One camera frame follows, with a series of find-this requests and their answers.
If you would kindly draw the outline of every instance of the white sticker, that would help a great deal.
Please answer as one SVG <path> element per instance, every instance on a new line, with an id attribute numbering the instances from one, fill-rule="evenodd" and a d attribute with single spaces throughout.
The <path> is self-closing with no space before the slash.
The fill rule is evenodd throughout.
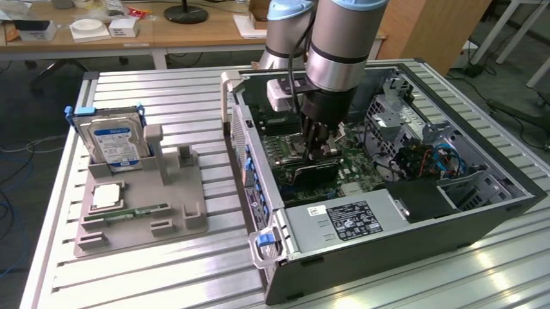
<path id="1" fill-rule="evenodd" d="M 313 216 L 320 216 L 321 214 L 328 213 L 328 206 L 320 205 L 320 206 L 309 207 L 308 212 L 310 213 L 312 217 Z"/>
<path id="2" fill-rule="evenodd" d="M 125 47 L 149 47 L 149 43 L 125 43 Z"/>
<path id="3" fill-rule="evenodd" d="M 127 166 L 138 163 L 138 148 L 130 142 L 131 130 L 127 127 L 97 130 L 94 135 L 109 164 Z"/>

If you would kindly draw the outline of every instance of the wooden cabinet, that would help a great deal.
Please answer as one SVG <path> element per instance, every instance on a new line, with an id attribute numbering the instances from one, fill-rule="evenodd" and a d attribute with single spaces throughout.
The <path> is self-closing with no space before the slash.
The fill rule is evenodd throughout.
<path id="1" fill-rule="evenodd" d="M 492 0 L 390 0 L 378 59 L 422 58 L 441 74 L 457 60 Z"/>

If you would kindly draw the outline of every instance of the power supply label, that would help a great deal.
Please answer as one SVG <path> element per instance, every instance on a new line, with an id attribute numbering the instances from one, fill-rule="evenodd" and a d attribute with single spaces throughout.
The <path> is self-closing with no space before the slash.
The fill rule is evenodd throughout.
<path id="1" fill-rule="evenodd" d="M 328 208 L 328 214 L 344 241 L 384 231 L 366 201 Z"/>

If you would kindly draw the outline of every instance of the metal slat surface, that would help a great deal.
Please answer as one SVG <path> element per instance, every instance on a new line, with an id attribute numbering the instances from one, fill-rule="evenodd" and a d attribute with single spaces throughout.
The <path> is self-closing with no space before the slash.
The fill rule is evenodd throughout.
<path id="1" fill-rule="evenodd" d="M 404 62 L 461 116 L 550 191 L 549 166 L 433 70 Z M 209 232 L 149 248 L 77 259 L 73 254 L 89 156 L 78 143 L 53 230 L 39 308 L 266 308 L 247 249 L 245 218 L 223 143 L 219 75 L 231 68 L 102 73 L 97 106 L 146 106 L 166 132 L 163 151 L 199 153 Z M 414 93 L 429 118 L 442 113 Z M 473 246 L 405 265 L 273 308 L 538 308 L 550 304 L 550 198 L 497 227 Z"/>

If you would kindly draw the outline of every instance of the blue hard drive label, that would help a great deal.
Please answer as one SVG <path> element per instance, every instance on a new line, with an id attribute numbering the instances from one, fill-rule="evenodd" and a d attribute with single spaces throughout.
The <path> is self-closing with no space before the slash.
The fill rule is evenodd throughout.
<path id="1" fill-rule="evenodd" d="M 123 133 L 130 133 L 130 129 L 127 127 L 119 127 L 117 129 L 105 129 L 105 130 L 95 130 L 94 131 L 94 134 L 97 136 L 123 134 Z"/>
<path id="2" fill-rule="evenodd" d="M 139 153 L 131 142 L 131 130 L 127 127 L 102 129 L 94 131 L 95 139 L 106 162 L 115 167 L 138 164 Z"/>

